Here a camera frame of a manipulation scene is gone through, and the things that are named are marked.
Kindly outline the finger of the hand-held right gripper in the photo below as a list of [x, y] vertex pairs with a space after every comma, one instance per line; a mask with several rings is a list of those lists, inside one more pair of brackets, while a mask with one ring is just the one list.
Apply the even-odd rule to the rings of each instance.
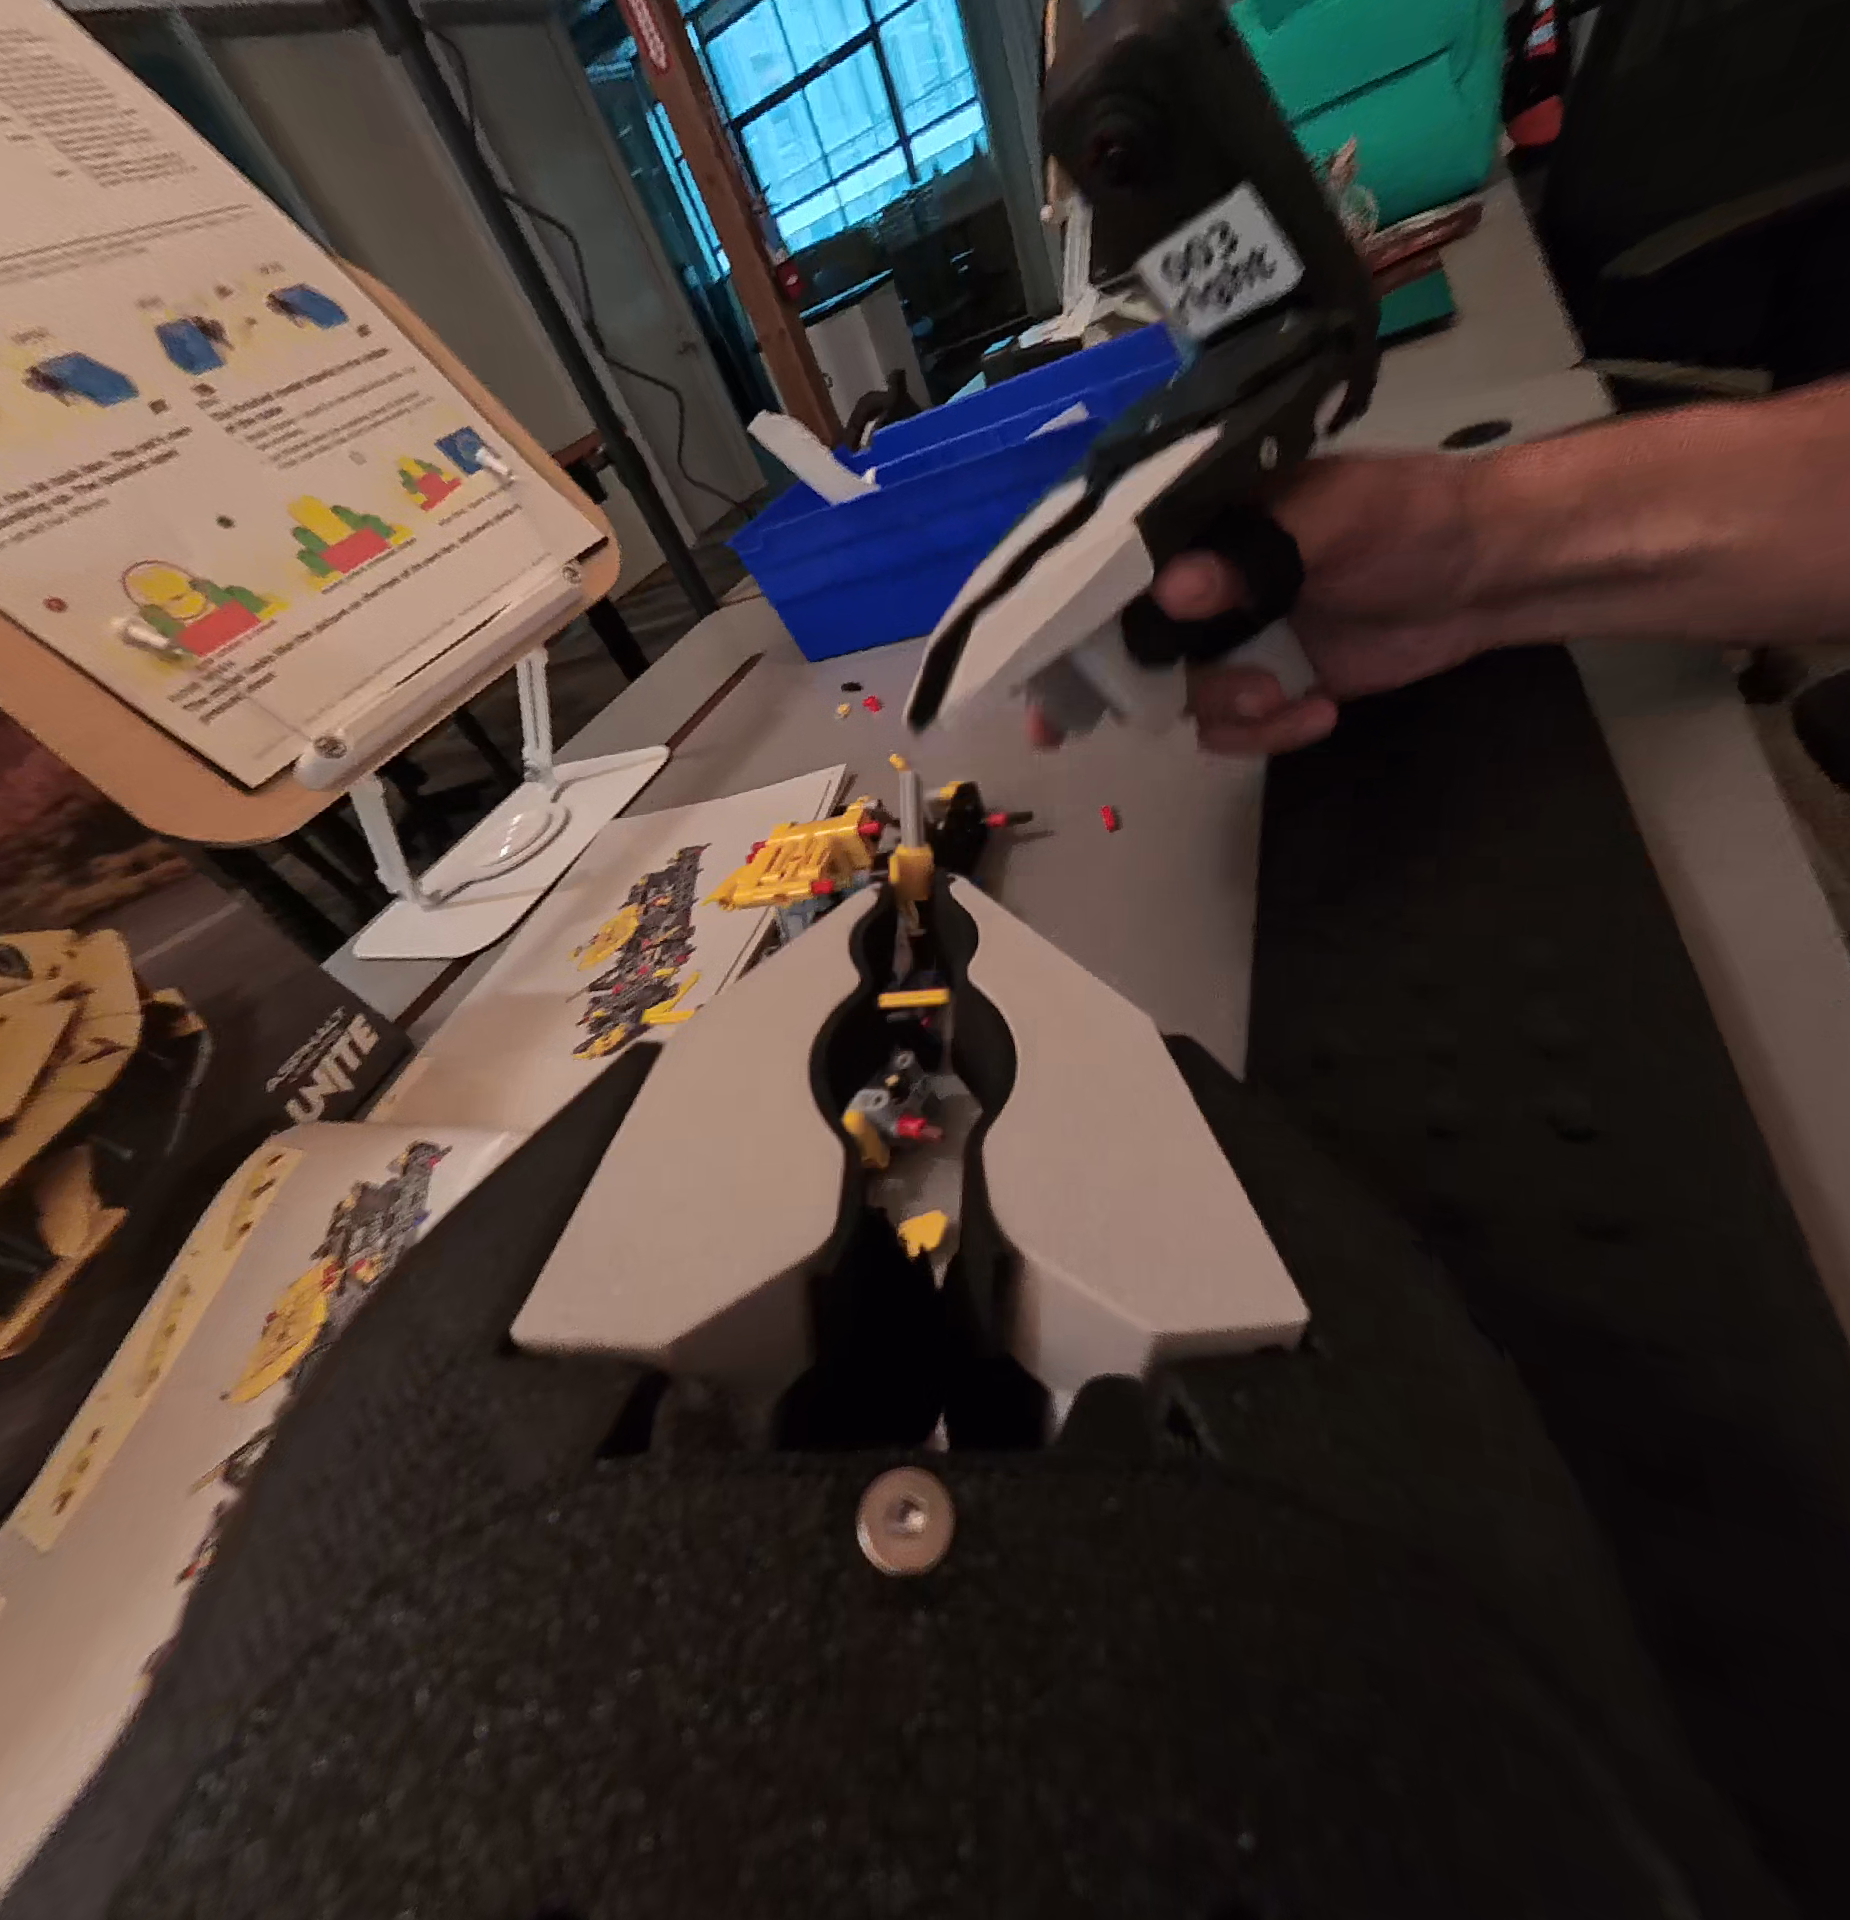
[[1222, 426], [1197, 426], [1109, 482], [1071, 476], [1011, 527], [929, 637], [929, 718], [1027, 686], [1146, 595], [1155, 561], [1137, 516], [1220, 442]]
[[1154, 585], [1137, 514], [1168, 492], [1168, 447], [1114, 476], [1079, 469], [975, 565], [931, 631], [903, 705], [910, 731], [1022, 695], [1062, 731], [1168, 726], [1168, 668], [1130, 657], [1122, 614]]

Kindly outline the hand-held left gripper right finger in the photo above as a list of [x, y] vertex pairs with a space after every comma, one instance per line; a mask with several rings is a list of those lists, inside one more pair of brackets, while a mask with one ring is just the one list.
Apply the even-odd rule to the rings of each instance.
[[1016, 1255], [1011, 1355], [1050, 1392], [1287, 1350], [1308, 1305], [1154, 1019], [965, 879], [963, 986], [1011, 1044], [977, 1168]]

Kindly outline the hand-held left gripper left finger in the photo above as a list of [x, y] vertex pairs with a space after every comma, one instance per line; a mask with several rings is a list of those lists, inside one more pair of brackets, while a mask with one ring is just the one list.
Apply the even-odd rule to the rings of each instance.
[[853, 893], [660, 1044], [512, 1321], [518, 1350], [633, 1360], [754, 1406], [811, 1364], [808, 1275], [850, 1160], [814, 1059], [881, 904]]

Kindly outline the partly built lego car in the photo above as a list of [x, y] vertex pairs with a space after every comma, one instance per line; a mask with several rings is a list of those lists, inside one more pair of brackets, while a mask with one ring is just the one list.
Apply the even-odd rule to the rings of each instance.
[[[1011, 834], [977, 836], [975, 821], [956, 813], [936, 829], [926, 827], [936, 879], [975, 879], [997, 836]], [[777, 943], [788, 943], [849, 898], [888, 893], [886, 863], [895, 847], [899, 818], [879, 801], [850, 798], [821, 818], [774, 827], [708, 898], [722, 908], [768, 913]], [[918, 932], [906, 929], [893, 912], [890, 958], [876, 997], [884, 1044], [873, 1074], [844, 1102], [840, 1128], [868, 1175], [871, 1197], [893, 1216], [903, 1251], [938, 1260], [950, 1251], [950, 1219], [908, 1199], [923, 1184], [921, 1174], [908, 1172], [908, 1159], [946, 1139], [941, 1104], [950, 1083], [944, 1065], [950, 981], [931, 907], [923, 907]]]

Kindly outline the scattered tiny lego bits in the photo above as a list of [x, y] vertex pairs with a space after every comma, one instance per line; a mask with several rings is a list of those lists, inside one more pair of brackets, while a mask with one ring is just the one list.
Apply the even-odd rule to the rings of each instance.
[[1116, 730], [1059, 735], [1027, 701], [971, 705], [941, 716], [929, 731], [903, 723], [895, 678], [871, 678], [868, 660], [846, 660], [839, 686], [825, 692], [830, 731], [825, 748], [840, 758], [844, 796], [871, 798], [888, 817], [900, 812], [900, 783], [915, 773], [923, 824], [949, 813], [975, 821], [975, 834], [1106, 831], [1122, 829], [1137, 796], [1117, 753]]

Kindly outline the black lego set box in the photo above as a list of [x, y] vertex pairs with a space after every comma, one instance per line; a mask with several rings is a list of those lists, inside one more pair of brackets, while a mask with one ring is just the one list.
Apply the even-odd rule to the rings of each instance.
[[250, 852], [157, 836], [0, 715], [0, 1522], [250, 1150], [406, 1033]]

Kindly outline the person's right hand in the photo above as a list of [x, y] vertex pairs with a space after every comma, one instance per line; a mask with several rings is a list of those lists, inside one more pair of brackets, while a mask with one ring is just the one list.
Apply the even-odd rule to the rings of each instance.
[[1342, 705], [1462, 662], [1462, 587], [1472, 541], [1466, 461], [1427, 454], [1342, 454], [1298, 467], [1268, 499], [1268, 521], [1300, 561], [1287, 622], [1313, 666], [1285, 695], [1257, 666], [1197, 665], [1183, 708], [1201, 748], [1275, 757], [1317, 743]]

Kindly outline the blue plastic bin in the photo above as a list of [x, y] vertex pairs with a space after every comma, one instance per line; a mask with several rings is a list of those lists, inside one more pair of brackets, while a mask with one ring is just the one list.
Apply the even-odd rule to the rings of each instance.
[[881, 426], [840, 459], [871, 492], [823, 501], [796, 482], [728, 547], [803, 660], [923, 637], [1102, 424], [1176, 366], [1172, 336], [1150, 324]]

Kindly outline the open instruction booklet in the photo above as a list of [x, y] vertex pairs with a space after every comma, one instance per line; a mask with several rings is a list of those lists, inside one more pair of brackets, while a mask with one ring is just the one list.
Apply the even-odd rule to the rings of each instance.
[[388, 1083], [361, 1024], [333, 1068], [288, 1094], [207, 1201], [101, 1369], [52, 1419], [52, 1449], [0, 1507], [0, 1612], [16, 1569], [59, 1546], [125, 1457], [157, 1466], [126, 1529], [136, 1577], [190, 1596], [234, 1499], [301, 1385], [377, 1283], [516, 1147], [633, 1044], [655, 1044], [767, 942], [758, 913], [710, 901], [794, 813], [840, 801], [846, 768], [610, 824], [518, 938]]

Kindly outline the teal felt bag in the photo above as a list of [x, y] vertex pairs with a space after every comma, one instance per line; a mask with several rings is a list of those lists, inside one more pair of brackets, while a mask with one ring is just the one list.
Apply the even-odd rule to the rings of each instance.
[[1353, 147], [1378, 228], [1466, 208], [1498, 164], [1501, 3], [1237, 3], [1247, 46], [1313, 162]]

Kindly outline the white paper card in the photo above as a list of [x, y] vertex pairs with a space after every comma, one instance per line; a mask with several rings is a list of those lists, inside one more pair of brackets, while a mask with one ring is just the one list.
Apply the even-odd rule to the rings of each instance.
[[811, 426], [783, 413], [757, 413], [748, 436], [778, 459], [794, 479], [825, 504], [855, 501], [879, 492], [876, 476], [846, 467], [839, 452], [823, 445]]

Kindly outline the paned window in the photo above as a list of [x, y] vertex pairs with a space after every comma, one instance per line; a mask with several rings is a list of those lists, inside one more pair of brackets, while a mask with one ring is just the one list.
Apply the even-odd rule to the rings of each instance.
[[954, 3], [703, 3], [684, 23], [791, 253], [991, 149]]

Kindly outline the black table mat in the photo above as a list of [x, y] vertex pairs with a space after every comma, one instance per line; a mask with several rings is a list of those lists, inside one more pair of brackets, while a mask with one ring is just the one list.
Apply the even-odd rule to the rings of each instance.
[[1759, 1853], [1850, 1907], [1850, 1346], [1562, 646], [1273, 762], [1246, 1065], [1454, 1281]]

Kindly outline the black office chair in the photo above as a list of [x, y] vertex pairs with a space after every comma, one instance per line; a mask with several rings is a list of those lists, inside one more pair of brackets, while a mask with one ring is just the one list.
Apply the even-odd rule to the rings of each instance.
[[1850, 3], [1598, 4], [1534, 224], [1612, 378], [1850, 375]]

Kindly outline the wooden book stand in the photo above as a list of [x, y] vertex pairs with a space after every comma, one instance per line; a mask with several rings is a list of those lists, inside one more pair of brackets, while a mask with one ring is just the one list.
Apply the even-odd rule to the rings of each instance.
[[526, 590], [423, 668], [332, 716], [257, 787], [232, 782], [3, 614], [0, 708], [154, 834], [250, 847], [351, 805], [377, 877], [391, 889], [391, 907], [361, 934], [358, 954], [447, 962], [506, 938], [665, 767], [669, 748], [553, 753], [547, 646], [617, 582], [610, 529], [396, 295], [326, 255], [524, 445], [534, 471], [604, 529], [602, 547]]

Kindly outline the printed instruction sheet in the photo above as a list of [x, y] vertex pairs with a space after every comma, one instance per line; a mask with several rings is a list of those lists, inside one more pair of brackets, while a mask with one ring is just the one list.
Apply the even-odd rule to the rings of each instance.
[[0, 614], [245, 787], [604, 529], [57, 4], [0, 4]]

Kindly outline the wooden post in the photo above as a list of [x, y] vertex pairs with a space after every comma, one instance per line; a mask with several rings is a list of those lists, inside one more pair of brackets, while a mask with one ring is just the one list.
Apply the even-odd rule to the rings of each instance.
[[664, 105], [684, 162], [728, 261], [737, 300], [757, 336], [782, 410], [823, 445], [840, 429], [816, 365], [796, 296], [785, 295], [782, 258], [768, 243], [758, 200], [727, 135], [708, 75], [677, 3], [620, 3], [653, 98]]

